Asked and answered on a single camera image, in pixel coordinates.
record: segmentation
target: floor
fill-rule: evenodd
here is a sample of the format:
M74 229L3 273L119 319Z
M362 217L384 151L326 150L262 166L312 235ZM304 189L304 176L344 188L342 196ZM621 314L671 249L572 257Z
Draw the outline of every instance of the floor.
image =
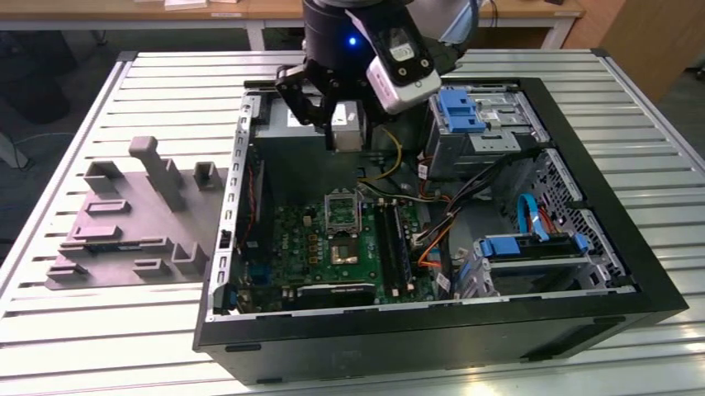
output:
M109 44L95 46L89 32L70 31L66 40L79 60L79 69L61 78L61 85L73 103L70 115L50 125L30 124L15 111L0 102L0 130L15 141L39 134L43 136L21 145L33 159L34 166L25 172L0 163L0 263L10 251L11 242L23 229L35 203L42 195L54 169L85 119L94 98L122 50L189 51L189 50L248 50L249 42L244 30L210 31L110 31ZM288 38L286 32L268 30L268 45L273 50L296 50L300 42ZM675 84L659 109L705 156L705 82L685 73Z

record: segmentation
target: blue plastic latch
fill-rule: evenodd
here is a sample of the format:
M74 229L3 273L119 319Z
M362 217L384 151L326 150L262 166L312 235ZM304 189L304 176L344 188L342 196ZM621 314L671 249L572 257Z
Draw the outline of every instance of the blue plastic latch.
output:
M462 266L462 269L461 269L461 275L458 276L458 279L462 280L469 272L471 272L471 262L465 262L465 265Z
M585 253L591 249L588 238L585 238L585 235L583 235L581 233L577 233L573 236L573 239L576 240L576 245L581 253Z
M438 105L449 121L453 134L484 132L488 126L477 118L477 104L464 89L444 89L438 93Z
M484 257L492 257L495 255L493 245L488 240L481 241L481 250Z
M489 238L489 242L493 245L495 253L499 256L507 256L508 254L520 254L520 244L515 237L495 237Z
M429 252L429 261L438 262L441 260L441 249L437 247Z

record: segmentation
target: aluminum table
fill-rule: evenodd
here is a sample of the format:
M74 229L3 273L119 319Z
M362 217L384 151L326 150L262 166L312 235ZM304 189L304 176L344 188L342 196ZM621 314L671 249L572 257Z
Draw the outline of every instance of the aluminum table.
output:
M589 51L477 50L457 73L541 77L691 309L545 361L248 389L193 352L201 284L51 291L57 249L94 160L141 168L127 147L161 140L190 168L230 163L244 82L300 52L125 54L0 270L0 394L705 393L705 163L611 58Z

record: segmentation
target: green circuit board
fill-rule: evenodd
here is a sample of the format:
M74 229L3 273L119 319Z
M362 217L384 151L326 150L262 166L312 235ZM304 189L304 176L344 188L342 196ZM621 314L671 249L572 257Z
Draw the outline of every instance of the green circuit board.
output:
M429 276L417 276L413 290L406 290L400 295L392 295L385 289L376 205L361 205L361 232L344 237L326 233L324 204L281 206L276 209L272 286L288 289L302 285L366 283L376 285L376 304L434 299ZM344 208L332 209L334 212L345 212ZM398 211L405 233L412 235L420 231L417 210L413 205L401 205ZM305 221L305 217L312 219L310 223ZM357 257L356 262L346 262L352 257ZM270 308L262 307L264 312L280 309L276 303Z

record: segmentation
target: wooden table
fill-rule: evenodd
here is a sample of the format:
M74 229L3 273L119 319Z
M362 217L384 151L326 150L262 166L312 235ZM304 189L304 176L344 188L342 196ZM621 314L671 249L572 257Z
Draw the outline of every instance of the wooden table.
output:
M544 0L496 0L499 27L548 27L544 49L564 44L584 10L577 0L563 6ZM265 50L264 29L302 27L302 0L242 0L207 8L165 11L161 2L134 0L0 0L0 31L245 28L253 50ZM481 26L493 8L481 9Z

